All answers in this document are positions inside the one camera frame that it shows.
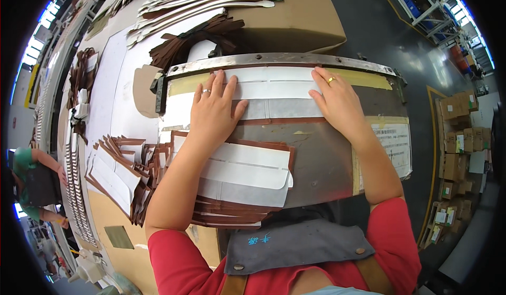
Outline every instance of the brown strap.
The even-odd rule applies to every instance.
[[[362,274],[367,287],[369,287],[369,291],[385,295],[394,294],[392,284],[373,255],[362,260],[357,260],[355,264],[360,274]]]
[[[392,284],[373,255],[355,261],[369,291],[394,295]],[[227,275],[220,295],[243,295],[246,290],[247,275]]]
[[[243,295],[248,275],[227,275],[220,295]]]

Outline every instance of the factory floor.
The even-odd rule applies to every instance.
[[[357,59],[357,54],[367,61],[396,68],[407,82],[404,97],[411,128],[413,172],[403,181],[404,194],[409,209],[414,238],[418,241],[426,217],[429,201],[437,198],[439,180],[439,151],[434,160],[434,148],[439,149],[438,136],[434,140],[431,103],[441,95],[471,89],[466,80],[452,64],[447,50],[440,50],[424,36],[400,20],[409,21],[405,12],[392,0],[332,0],[348,40],[335,53],[337,56]],[[367,228],[369,206],[363,195],[339,202],[339,218],[343,225]],[[439,267],[450,250],[441,252],[443,259],[421,261]]]

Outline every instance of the brown leather offcut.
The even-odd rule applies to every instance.
[[[181,35],[166,33],[161,38],[167,40],[149,52],[153,58],[150,64],[167,72],[172,65],[185,63],[193,45],[204,40],[218,44],[224,53],[231,54],[236,45],[227,39],[227,33],[243,26],[243,20],[234,21],[233,17],[220,14]]]
[[[393,295],[394,289],[387,275],[380,267],[374,255],[355,261],[369,291],[385,295]],[[243,295],[246,290],[247,275],[227,275],[220,295]]]

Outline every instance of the white label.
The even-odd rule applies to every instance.
[[[463,153],[464,152],[464,135],[457,135],[456,138],[456,152]]]
[[[408,124],[371,124],[376,137],[387,152],[399,178],[408,176],[411,169],[411,139]],[[362,172],[360,172],[359,190],[364,189]]]
[[[437,212],[436,213],[436,223],[437,224],[444,224],[446,221],[446,213],[445,212]]]
[[[453,215],[455,214],[455,211],[454,210],[449,210],[448,211],[448,220],[446,221],[446,223],[448,225],[451,225],[453,223]]]
[[[440,230],[441,229],[439,227],[434,228],[434,233],[432,234],[432,238],[431,238],[432,241],[436,241]]]

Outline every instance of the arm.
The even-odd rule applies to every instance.
[[[399,176],[387,153],[365,120],[360,100],[351,87],[339,75],[316,67],[311,72],[323,96],[311,90],[326,120],[343,134],[355,149],[364,180],[365,197],[371,210],[379,203],[394,197],[403,197]]]
[[[47,166],[54,172],[58,173],[58,178],[60,178],[60,182],[62,182],[63,185],[65,185],[65,187],[67,186],[67,177],[65,175],[65,170],[56,160],[53,159],[53,157],[51,157],[50,155],[39,149],[32,149],[31,152],[33,162],[39,162],[42,165]]]
[[[56,214],[50,210],[45,210],[42,207],[38,208],[38,217],[41,221],[57,222],[61,227],[68,228],[68,219],[60,214]]]
[[[209,77],[202,93],[197,86],[191,109],[190,132],[158,185],[146,211],[146,238],[156,231],[185,231],[190,224],[197,196],[200,172],[212,153],[230,136],[244,114],[247,101],[232,111],[237,77],[232,76],[223,90],[224,72]]]

